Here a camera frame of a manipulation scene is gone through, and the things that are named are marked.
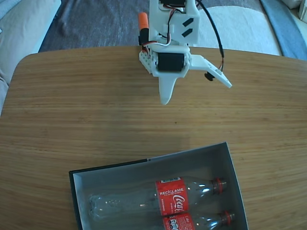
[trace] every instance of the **bottle cap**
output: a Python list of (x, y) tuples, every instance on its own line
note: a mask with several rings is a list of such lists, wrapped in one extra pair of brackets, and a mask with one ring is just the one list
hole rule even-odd
[(227, 182), (223, 178), (216, 178), (213, 181), (213, 192), (221, 194), (227, 188)]
[(225, 211), (225, 212), (221, 215), (221, 219), (222, 219), (223, 225), (229, 226), (232, 222), (234, 222), (234, 220), (235, 220), (235, 215), (234, 215), (234, 213)]

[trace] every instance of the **red label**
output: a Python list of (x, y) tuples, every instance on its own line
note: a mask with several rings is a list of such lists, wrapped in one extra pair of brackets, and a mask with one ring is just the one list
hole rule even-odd
[(188, 193), (180, 177), (157, 181), (159, 205), (162, 216), (173, 215), (188, 210)]
[(163, 218), (165, 230), (195, 230), (189, 213)]

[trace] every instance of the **wire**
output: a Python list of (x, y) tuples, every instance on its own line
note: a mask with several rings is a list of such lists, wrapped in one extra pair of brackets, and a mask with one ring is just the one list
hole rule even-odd
[(145, 49), (146, 49), (147, 56), (150, 58), (149, 48), (148, 48), (148, 47), (145, 47)]
[(171, 7), (170, 5), (164, 5), (164, 7), (171, 9), (170, 12), (169, 12), (169, 17), (168, 17), (168, 21), (167, 21), (166, 44), (158, 43), (157, 41), (149, 41), (149, 42), (146, 42), (146, 43), (142, 44), (143, 47), (147, 47), (147, 46), (149, 46), (151, 44), (156, 44), (156, 45), (160, 45), (160, 46), (169, 46), (171, 44), (172, 37), (171, 37), (171, 33), (169, 32), (170, 21), (171, 21), (171, 19), (172, 19), (172, 17), (173, 17), (175, 12), (180, 12), (180, 13), (183, 13), (183, 12), (181, 10), (179, 10), (179, 9)]
[(206, 7), (203, 5), (202, 1), (201, 0), (195, 0), (201, 7), (202, 9), (205, 11), (210, 23), (211, 23), (211, 26), (215, 32), (215, 35), (216, 35), (216, 38), (217, 38), (217, 42), (219, 44), (219, 49), (220, 49), (220, 53), (221, 53), (221, 56), (222, 56), (222, 63), (220, 65), (220, 71), (223, 71), (223, 67), (224, 67), (224, 49), (223, 49), (223, 46), (222, 46), (222, 42), (221, 42), (221, 39), (220, 39), (220, 35), (216, 29), (216, 26), (215, 26), (215, 23), (209, 13), (209, 11), (206, 9)]
[(175, 4), (164, 4), (163, 6), (166, 8), (185, 8), (185, 5), (175, 5)]

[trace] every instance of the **white cushion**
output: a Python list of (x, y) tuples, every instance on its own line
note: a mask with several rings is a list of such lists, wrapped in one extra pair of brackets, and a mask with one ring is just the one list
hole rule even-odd
[(37, 49), (60, 0), (22, 0), (1, 20), (0, 77), (10, 84), (17, 64)]
[(290, 9), (294, 9), (301, 4), (302, 0), (281, 0), (283, 1)]
[[(224, 49), (281, 55), (275, 33), (265, 14), (239, 6), (210, 7), (208, 11)], [(218, 48), (210, 21), (204, 11), (200, 11), (200, 14), (200, 34), (196, 46)]]

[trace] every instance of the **coca-cola logo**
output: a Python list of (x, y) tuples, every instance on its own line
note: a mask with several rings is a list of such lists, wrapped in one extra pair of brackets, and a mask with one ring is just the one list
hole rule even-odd
[(175, 203), (175, 212), (183, 212), (183, 203), (186, 201), (185, 198), (180, 195), (174, 195), (173, 201)]

